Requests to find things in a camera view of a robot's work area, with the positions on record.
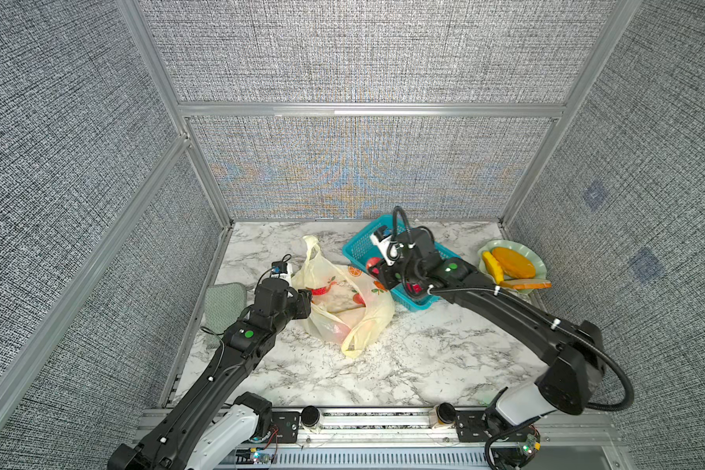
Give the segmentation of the translucent yellowish plastic bag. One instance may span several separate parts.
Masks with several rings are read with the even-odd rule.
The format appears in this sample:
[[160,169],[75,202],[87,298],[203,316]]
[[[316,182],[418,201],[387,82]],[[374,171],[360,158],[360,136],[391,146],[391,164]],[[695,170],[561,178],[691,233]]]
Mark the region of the translucent yellowish plastic bag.
[[[329,293],[311,297],[311,315],[303,321],[305,331],[339,346],[348,358],[358,358],[392,322],[394,298],[366,272],[327,260],[313,235],[305,235],[303,241],[305,260],[292,275],[292,287],[311,291],[336,282]],[[356,294],[362,295],[365,305],[354,302]]]

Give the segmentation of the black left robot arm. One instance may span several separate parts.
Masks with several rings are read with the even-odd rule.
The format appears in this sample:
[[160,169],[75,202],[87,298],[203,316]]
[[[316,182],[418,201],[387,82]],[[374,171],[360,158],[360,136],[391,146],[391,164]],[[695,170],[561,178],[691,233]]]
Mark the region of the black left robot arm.
[[287,324],[311,314],[313,293],[282,278],[262,280],[246,315],[230,325],[213,359],[177,406],[136,446],[119,446],[109,469],[213,469],[235,448],[273,434],[272,403],[244,393],[227,399],[271,351]]

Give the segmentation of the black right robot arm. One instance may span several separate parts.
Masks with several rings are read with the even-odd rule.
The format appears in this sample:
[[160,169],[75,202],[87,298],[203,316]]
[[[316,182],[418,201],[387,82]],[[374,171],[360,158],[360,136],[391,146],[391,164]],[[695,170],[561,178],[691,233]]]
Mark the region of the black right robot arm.
[[576,325],[550,315],[505,292],[463,258],[443,257],[423,226],[403,232],[380,226],[369,239],[381,256],[370,260],[366,270],[386,288],[401,287],[413,300],[440,297],[478,313],[546,367],[537,378],[493,399],[487,409],[491,425],[522,429],[556,411],[579,415],[586,409],[622,411],[633,405],[633,383],[603,350],[593,323]]

